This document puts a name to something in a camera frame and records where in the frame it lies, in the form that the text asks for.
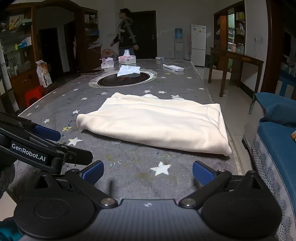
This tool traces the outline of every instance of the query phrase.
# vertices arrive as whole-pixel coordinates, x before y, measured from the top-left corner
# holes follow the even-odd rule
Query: jeans
[[[124,51],[126,49],[129,50],[130,55],[135,55],[135,52],[134,52],[133,47],[132,47],[132,48],[122,48],[122,49],[119,49],[119,56],[123,56],[124,55]]]

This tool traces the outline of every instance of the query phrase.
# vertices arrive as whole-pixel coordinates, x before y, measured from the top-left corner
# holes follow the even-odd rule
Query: white remote control
[[[166,68],[172,69],[172,70],[174,70],[174,71],[184,71],[184,68],[181,68],[181,67],[176,66],[176,65],[163,64],[163,67],[166,67]]]

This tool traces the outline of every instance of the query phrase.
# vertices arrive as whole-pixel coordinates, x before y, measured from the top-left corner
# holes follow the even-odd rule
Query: white towel
[[[219,104],[115,93],[97,111],[79,114],[77,126],[150,146],[231,154]]]

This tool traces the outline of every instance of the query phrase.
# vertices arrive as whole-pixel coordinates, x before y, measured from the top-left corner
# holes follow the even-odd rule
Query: red stool
[[[45,89],[42,85],[39,85],[33,89],[30,89],[27,93],[25,93],[25,100],[27,107],[30,106],[30,100],[36,98],[40,100],[42,98],[42,94],[45,93]]]

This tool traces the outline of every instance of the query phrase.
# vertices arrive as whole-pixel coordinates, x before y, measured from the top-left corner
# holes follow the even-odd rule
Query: blue sofa
[[[254,95],[243,141],[283,213],[279,240],[296,240],[296,101],[271,93]]]

